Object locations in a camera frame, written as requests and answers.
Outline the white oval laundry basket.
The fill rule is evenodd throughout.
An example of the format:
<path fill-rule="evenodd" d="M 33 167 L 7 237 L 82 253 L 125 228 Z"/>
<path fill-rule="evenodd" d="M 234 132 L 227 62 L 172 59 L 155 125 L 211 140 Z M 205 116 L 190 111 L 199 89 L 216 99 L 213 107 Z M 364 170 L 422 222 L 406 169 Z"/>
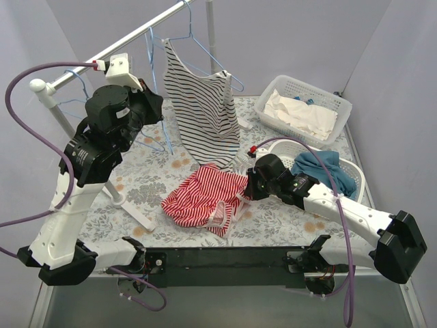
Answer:
<path fill-rule="evenodd" d="M 312 148 L 325 164 L 337 186 L 337 191 L 346 197 L 360 203 L 365 190 L 365 176 L 361 169 L 354 163 L 339 156 L 338 152 L 331 150 L 318 150 Z M 317 178 L 321 183 L 331 188 L 332 185 L 326 172 L 310 151 L 298 142 L 292 140 L 278 140 L 269 148 L 257 151 L 257 158 L 262 154 L 271 153 L 278 156 L 284 166 L 296 175 L 304 173 Z"/>

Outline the red white striped tank top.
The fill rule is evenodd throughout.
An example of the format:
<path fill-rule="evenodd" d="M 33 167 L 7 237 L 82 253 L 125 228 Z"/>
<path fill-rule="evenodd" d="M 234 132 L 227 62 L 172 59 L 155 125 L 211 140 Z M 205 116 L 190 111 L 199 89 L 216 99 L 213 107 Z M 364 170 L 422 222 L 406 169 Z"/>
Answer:
<path fill-rule="evenodd" d="M 183 228 L 205 228 L 224 238 L 249 207 L 246 176 L 202 165 L 162 202 L 166 215 Z"/>

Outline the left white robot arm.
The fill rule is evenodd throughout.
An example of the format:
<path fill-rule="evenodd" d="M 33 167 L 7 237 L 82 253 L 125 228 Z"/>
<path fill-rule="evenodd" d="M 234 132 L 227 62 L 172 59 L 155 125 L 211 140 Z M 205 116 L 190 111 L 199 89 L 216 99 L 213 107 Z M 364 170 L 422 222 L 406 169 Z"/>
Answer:
<path fill-rule="evenodd" d="M 57 188 L 52 200 L 66 203 L 47 216 L 36 239 L 17 252 L 27 267 L 38 268 L 48 286 L 74 286 L 98 269 L 122 268 L 140 272 L 145 247 L 131 237 L 113 242 L 85 243 L 79 233 L 96 196 L 109 181 L 145 125 L 163 119 L 163 98 L 143 79 L 139 88 L 108 84 L 98 88 L 85 103 L 86 118 L 59 163 Z"/>

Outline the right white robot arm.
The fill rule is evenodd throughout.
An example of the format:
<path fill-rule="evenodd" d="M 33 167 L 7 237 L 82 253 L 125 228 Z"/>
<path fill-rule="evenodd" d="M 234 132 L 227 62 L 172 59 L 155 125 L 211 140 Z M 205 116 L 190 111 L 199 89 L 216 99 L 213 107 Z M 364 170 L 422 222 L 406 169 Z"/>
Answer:
<path fill-rule="evenodd" d="M 275 154 L 260 157 L 246 171 L 244 191 L 250 200 L 271 195 L 283 203 L 342 225 L 365 240 L 335 242 L 330 236 L 317 238 L 297 263 L 307 270 L 324 271 L 332 265 L 349 264 L 377 270 L 397 284 L 405 284 L 427 251 L 415 218 L 406 211 L 396 215 L 366 207 L 335 195 L 318 179 L 304 173 L 293 174 Z"/>

